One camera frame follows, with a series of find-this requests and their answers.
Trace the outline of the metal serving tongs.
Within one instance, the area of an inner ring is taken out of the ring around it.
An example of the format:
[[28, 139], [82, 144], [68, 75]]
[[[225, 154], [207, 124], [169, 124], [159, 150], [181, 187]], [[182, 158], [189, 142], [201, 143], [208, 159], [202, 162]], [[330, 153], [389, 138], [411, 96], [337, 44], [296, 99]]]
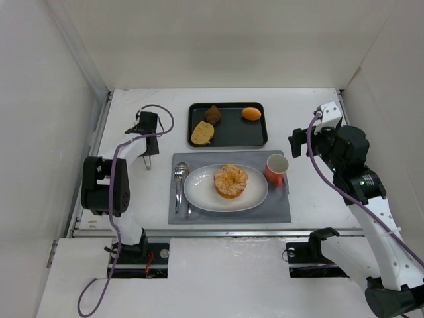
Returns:
[[143, 156], [143, 157], [142, 157], [142, 159], [143, 159], [143, 162], [144, 162], [145, 168], [146, 168], [148, 171], [151, 171], [151, 169], [152, 169], [152, 160], [151, 160], [151, 156]]

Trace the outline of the large sugared orange bun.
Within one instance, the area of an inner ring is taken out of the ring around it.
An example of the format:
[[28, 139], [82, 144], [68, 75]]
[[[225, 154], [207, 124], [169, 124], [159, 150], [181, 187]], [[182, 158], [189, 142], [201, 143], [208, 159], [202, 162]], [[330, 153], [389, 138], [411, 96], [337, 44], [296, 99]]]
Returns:
[[213, 178], [215, 190], [225, 199], [235, 199], [246, 189], [248, 174], [238, 166], [227, 164]]

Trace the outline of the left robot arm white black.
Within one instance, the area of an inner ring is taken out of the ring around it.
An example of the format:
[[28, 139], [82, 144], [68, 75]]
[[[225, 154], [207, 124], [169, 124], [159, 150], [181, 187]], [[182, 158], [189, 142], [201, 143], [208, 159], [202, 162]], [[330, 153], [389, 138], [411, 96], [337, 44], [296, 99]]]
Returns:
[[152, 167], [151, 156], [158, 154], [157, 127], [162, 123], [156, 113], [140, 111], [134, 127], [125, 131], [118, 155], [113, 148], [103, 156], [88, 156], [83, 163], [81, 204], [94, 215], [106, 215], [112, 231], [121, 245], [120, 255], [148, 254], [144, 229], [128, 212], [131, 193], [128, 167], [141, 158], [147, 170]]

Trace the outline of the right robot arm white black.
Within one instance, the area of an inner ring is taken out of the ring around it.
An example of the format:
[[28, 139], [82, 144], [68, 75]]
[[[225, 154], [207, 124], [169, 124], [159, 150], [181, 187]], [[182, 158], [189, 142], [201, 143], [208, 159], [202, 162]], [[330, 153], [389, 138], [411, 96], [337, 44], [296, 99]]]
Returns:
[[374, 254], [361, 256], [331, 227], [313, 231], [301, 247], [304, 262], [332, 262], [364, 291], [377, 317], [397, 317], [423, 308], [423, 260], [403, 241], [390, 212], [386, 190], [365, 164], [369, 142], [357, 127], [311, 125], [288, 138], [293, 157], [303, 144], [333, 173], [327, 185], [338, 192], [360, 223]]

